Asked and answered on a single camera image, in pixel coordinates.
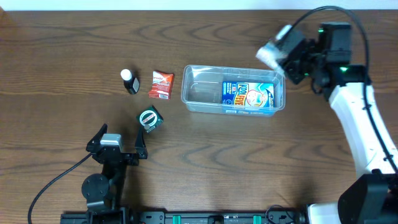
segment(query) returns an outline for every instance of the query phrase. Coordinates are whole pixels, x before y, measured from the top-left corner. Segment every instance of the smiling cartoon face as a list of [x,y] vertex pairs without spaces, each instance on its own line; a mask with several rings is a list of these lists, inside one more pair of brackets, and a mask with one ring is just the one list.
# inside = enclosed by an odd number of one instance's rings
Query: smiling cartoon face
[[268,97],[256,90],[250,90],[246,96],[246,102],[250,106],[261,106],[263,103],[267,102],[267,99]]

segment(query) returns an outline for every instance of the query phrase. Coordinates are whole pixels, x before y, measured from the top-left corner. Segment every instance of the clear plastic bin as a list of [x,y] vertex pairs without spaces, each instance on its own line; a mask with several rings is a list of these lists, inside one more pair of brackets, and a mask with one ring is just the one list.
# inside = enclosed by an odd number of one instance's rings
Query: clear plastic bin
[[[274,107],[222,104],[223,82],[272,83]],[[181,100],[190,111],[272,116],[285,107],[285,78],[271,70],[188,65],[183,74]]]

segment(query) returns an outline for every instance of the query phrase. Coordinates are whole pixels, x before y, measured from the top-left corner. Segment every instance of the wooden tabletop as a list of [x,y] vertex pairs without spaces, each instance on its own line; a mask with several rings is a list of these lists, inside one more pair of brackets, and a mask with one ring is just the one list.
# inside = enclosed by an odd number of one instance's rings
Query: wooden tabletop
[[[186,65],[268,69],[258,48],[305,11],[5,12],[0,21],[0,223],[26,223],[39,190],[87,155],[103,123],[132,151],[136,116],[154,105],[164,123],[145,135],[149,158],[130,167],[123,202],[132,208],[265,210],[328,202],[355,181],[340,122],[309,80],[287,82],[286,107],[271,118],[189,112]],[[357,11],[371,44],[370,74],[384,122],[398,142],[398,12]],[[301,26],[317,37],[321,12]],[[354,62],[363,43],[353,37]],[[120,71],[138,71],[137,95]],[[174,73],[171,100],[148,98],[152,71]],[[85,211],[81,184],[101,172],[93,159],[53,184],[34,223]]]

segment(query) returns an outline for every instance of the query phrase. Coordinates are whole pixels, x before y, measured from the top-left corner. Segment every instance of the dark bottle with white cap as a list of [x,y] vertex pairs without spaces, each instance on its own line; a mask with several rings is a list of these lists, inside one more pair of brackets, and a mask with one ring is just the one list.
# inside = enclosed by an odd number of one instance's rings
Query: dark bottle with white cap
[[120,76],[124,80],[124,87],[130,94],[136,94],[139,89],[139,81],[138,79],[131,73],[128,69],[123,69],[120,72]]

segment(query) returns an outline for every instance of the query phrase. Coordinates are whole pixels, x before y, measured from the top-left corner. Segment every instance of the white wall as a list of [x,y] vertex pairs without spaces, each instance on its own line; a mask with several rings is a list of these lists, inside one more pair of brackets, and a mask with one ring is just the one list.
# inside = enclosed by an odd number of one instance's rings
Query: white wall
[[398,0],[0,0],[6,11],[313,9],[326,5],[398,9]]

